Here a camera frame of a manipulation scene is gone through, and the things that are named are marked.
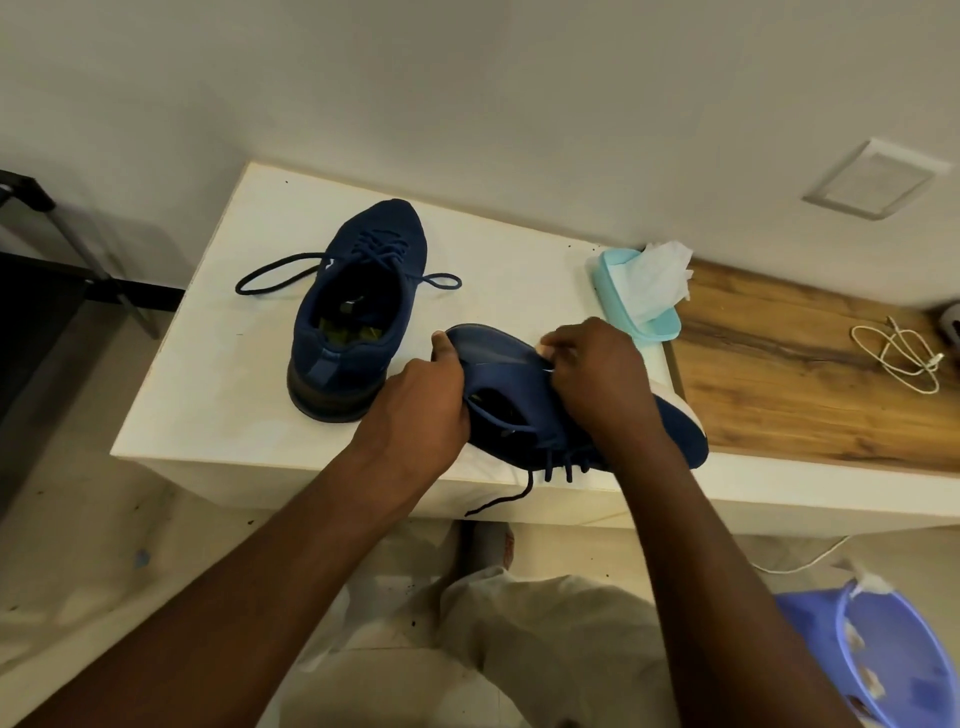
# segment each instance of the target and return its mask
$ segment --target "white tabletop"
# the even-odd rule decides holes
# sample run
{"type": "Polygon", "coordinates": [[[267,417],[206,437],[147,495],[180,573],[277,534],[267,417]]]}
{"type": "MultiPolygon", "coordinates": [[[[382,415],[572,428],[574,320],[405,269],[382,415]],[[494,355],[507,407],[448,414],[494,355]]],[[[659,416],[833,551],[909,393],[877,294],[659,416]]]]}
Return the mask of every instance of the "white tabletop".
{"type": "MultiPolygon", "coordinates": [[[[286,367],[293,321],[312,278],[241,297],[233,286],[285,255],[322,251],[350,216],[389,195],[252,163],[186,291],[113,454],[317,471],[355,425],[303,416],[290,402],[286,367]]],[[[421,285],[390,367],[429,358],[430,334],[476,322],[530,343],[561,324],[602,316],[588,265],[601,246],[414,202],[429,246],[426,273],[463,288],[421,285]]],[[[303,262],[299,266],[307,267],[303,262]]],[[[273,274],[281,280],[297,264],[273,274]]],[[[652,379],[670,386],[662,347],[643,350],[652,379]]],[[[447,473],[456,480],[522,483],[520,473],[468,447],[447,473]]],[[[557,473],[556,480],[563,480],[557,473]]],[[[576,475],[578,488],[616,488],[608,473],[576,475]]]]}

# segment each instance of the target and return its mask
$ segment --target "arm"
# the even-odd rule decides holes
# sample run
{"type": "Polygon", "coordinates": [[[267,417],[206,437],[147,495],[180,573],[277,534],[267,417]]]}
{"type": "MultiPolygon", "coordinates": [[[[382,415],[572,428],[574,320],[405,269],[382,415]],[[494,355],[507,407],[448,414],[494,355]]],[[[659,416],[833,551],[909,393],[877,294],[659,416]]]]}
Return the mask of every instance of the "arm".
{"type": "Polygon", "coordinates": [[[387,380],[312,483],[22,728],[253,726],[356,565],[467,441],[463,369],[443,334],[434,353],[387,380]]]}
{"type": "Polygon", "coordinates": [[[857,728],[663,430],[630,337],[589,319],[542,343],[633,514],[684,725],[857,728]]]}

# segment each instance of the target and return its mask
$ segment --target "hand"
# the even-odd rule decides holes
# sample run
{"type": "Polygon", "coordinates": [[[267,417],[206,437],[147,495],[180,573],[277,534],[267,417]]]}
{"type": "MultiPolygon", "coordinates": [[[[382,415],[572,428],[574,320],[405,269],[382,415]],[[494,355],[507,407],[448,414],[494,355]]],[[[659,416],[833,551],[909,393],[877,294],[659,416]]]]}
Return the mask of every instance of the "hand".
{"type": "Polygon", "coordinates": [[[412,510],[453,465],[469,435],[464,370],[446,334],[437,331],[433,361],[411,359],[387,379],[344,455],[374,465],[372,478],[408,489],[403,502],[412,510]]]}
{"type": "Polygon", "coordinates": [[[577,424],[597,440],[662,430],[643,356],[630,336],[592,317],[546,334],[553,388],[577,424]]]}

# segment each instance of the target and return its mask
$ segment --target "light blue container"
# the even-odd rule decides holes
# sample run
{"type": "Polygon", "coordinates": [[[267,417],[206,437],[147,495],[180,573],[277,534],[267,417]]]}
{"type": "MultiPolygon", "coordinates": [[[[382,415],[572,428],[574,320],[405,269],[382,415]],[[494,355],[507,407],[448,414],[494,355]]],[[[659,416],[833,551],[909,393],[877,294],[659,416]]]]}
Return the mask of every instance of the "light blue container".
{"type": "Polygon", "coordinates": [[[680,335],[680,316],[671,306],[652,321],[644,322],[639,327],[634,324],[623,302],[620,301],[616,288],[613,287],[610,269],[614,265],[623,265],[638,255],[640,255],[640,251],[628,248],[612,248],[604,251],[600,255],[596,270],[593,271],[593,287],[596,289],[597,297],[600,299],[600,305],[603,306],[607,321],[621,331],[629,333],[639,349],[640,347],[658,344],[661,341],[676,339],[680,335]]]}
{"type": "Polygon", "coordinates": [[[776,595],[777,605],[821,669],[860,716],[887,728],[956,728],[956,674],[943,646],[900,594],[860,594],[855,586],[776,595]],[[866,647],[851,652],[848,619],[866,647]],[[886,694],[874,699],[858,673],[872,670],[886,694]]]}

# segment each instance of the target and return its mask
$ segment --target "gray wall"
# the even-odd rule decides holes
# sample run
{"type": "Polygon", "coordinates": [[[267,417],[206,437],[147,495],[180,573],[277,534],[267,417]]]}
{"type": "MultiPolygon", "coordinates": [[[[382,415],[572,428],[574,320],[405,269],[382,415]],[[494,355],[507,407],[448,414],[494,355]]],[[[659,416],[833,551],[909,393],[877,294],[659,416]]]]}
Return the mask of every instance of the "gray wall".
{"type": "MultiPolygon", "coordinates": [[[[799,198],[871,135],[960,162],[959,36],[955,0],[8,2],[0,167],[166,284],[258,158],[933,303],[960,294],[960,174],[879,223],[799,198]]],[[[0,226],[68,259],[12,206],[0,226]]]]}

